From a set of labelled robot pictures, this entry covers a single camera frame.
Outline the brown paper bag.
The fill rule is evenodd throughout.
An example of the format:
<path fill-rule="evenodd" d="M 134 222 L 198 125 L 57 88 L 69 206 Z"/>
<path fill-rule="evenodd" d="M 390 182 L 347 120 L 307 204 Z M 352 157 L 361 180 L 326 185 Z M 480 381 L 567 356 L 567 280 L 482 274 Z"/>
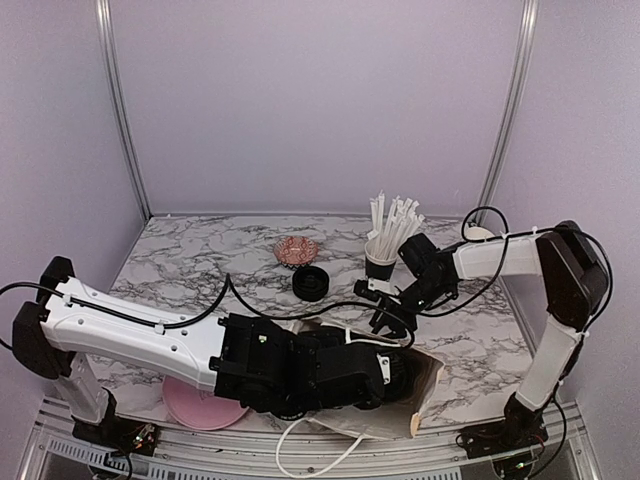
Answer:
<path fill-rule="evenodd" d="M 338 321 L 296 321 L 288 331 L 311 349 L 298 347 L 285 362 L 292 375 L 281 418 L 292 424 L 279 437 L 275 462 L 292 479 L 323 476 L 365 440 L 412 439 L 426 417 L 445 363 L 421 347 L 366 333 Z M 389 356 L 392 380 L 383 384 L 377 356 Z M 287 437 L 307 422 L 352 440 L 332 463 L 312 473 L 283 462 Z"/>

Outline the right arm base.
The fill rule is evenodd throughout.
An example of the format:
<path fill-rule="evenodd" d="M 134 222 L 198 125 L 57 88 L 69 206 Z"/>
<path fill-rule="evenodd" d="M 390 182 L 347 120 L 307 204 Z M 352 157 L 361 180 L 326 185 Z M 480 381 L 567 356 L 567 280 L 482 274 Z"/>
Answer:
<path fill-rule="evenodd" d="M 502 454 L 513 450 L 542 446 L 548 440 L 543 426 L 543 408 L 530 410 L 512 394 L 501 420 L 462 428 L 456 445 L 469 459 Z"/>

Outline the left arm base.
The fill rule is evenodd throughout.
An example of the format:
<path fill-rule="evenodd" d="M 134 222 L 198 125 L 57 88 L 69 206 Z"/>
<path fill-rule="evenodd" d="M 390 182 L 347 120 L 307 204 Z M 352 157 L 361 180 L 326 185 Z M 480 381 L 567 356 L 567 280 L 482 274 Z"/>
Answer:
<path fill-rule="evenodd" d="M 107 393 L 107 406 L 103 418 L 91 424 L 72 415 L 72 435 L 80 440 L 112 448 L 122 455 L 139 454 L 152 457 L 157 444 L 159 427 L 150 422 L 124 418 L 116 414 L 117 401 Z"/>

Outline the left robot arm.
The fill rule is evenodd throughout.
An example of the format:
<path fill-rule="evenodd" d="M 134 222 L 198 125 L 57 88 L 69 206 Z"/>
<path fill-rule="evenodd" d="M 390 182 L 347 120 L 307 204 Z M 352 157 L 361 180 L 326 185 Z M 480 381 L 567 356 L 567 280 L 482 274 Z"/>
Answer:
<path fill-rule="evenodd" d="M 407 347 L 338 326 L 295 333 L 265 316 L 185 318 L 96 291 L 64 257 L 51 261 L 12 323 L 10 348 L 53 381 L 75 419 L 106 445 L 125 438 L 114 396 L 81 358 L 95 354 L 159 372 L 259 413 L 296 420 L 324 409 L 371 410 L 403 398 Z"/>

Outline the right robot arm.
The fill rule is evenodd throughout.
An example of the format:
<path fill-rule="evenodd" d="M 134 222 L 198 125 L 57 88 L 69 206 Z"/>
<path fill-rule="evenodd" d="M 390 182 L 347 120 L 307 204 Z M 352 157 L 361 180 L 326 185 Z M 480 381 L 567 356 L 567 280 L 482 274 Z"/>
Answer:
<path fill-rule="evenodd" d="M 414 277 L 394 292 L 389 283 L 367 279 L 355 292 L 385 302 L 385 313 L 373 321 L 399 325 L 408 318 L 442 317 L 439 306 L 456 298 L 461 283 L 482 279 L 488 291 L 508 277 L 538 277 L 546 296 L 546 325 L 534 359 L 505 409 L 495 438 L 515 448 L 534 431 L 531 414 L 543 410 L 579 358 L 591 326 L 613 294 L 613 269 L 606 250 L 579 225 L 566 220 L 551 227 L 502 235 L 469 237 L 447 248 L 417 234 L 400 247 L 399 256 Z"/>

